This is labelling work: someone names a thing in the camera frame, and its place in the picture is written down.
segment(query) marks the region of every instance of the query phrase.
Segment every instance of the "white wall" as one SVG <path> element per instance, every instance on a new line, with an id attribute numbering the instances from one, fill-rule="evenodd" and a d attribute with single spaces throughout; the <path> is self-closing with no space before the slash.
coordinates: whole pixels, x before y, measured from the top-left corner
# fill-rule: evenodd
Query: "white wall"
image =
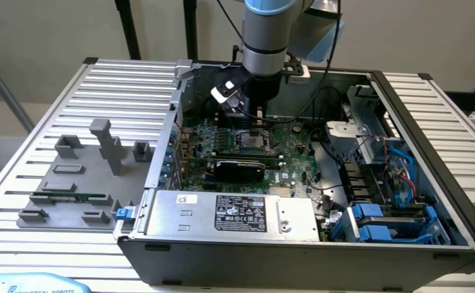
<path id="1" fill-rule="evenodd" d="M 239 26 L 242 4 L 222 1 Z M 342 0 L 334 67 L 426 72 L 443 89 L 475 85 L 475 0 Z M 131 0 L 142 58 L 185 58 L 181 0 Z M 198 0 L 199 58 L 238 42 L 214 0 Z M 0 73 L 22 101 L 54 100 L 86 56 L 127 58 L 113 0 L 0 0 Z"/>

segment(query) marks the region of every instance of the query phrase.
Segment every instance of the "table surface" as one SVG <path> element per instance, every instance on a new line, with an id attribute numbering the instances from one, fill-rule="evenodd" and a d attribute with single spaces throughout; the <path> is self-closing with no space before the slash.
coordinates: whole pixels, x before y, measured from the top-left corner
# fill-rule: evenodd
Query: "table surface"
<path id="1" fill-rule="evenodd" d="M 50 162 L 61 134 L 77 134 L 97 145 L 87 132 L 93 118 L 110 118 L 111 135 L 122 145 L 155 143 L 158 101 L 173 90 L 173 63 L 99 60 L 82 65 L 0 173 L 0 273 L 49 272 L 86 284 L 94 292 L 199 292 L 205 289 L 147 286 L 138 280 L 106 231 L 19 229 L 17 212 L 27 203 Z M 273 292 L 213 288 L 215 292 Z M 415 292 L 475 292 L 475 274 L 445 275 Z"/>

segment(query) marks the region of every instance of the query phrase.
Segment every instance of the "warning label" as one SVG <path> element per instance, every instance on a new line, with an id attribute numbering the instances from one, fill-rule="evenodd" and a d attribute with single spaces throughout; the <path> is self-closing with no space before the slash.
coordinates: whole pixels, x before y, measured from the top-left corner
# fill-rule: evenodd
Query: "warning label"
<path id="1" fill-rule="evenodd" d="M 214 228 L 218 231 L 266 232 L 263 198 L 217 195 Z"/>

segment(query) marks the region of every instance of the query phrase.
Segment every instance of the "gray 3d printed holder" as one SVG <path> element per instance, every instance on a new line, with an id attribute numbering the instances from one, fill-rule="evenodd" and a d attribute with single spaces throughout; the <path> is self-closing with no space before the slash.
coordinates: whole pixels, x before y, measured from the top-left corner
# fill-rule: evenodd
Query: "gray 3d printed holder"
<path id="1" fill-rule="evenodd" d="M 18 227 L 110 230 L 117 208 L 141 201 L 153 150 L 147 142 L 121 146 L 109 128 L 107 119 L 90 124 L 99 146 L 59 137 L 58 156 L 18 213 Z"/>

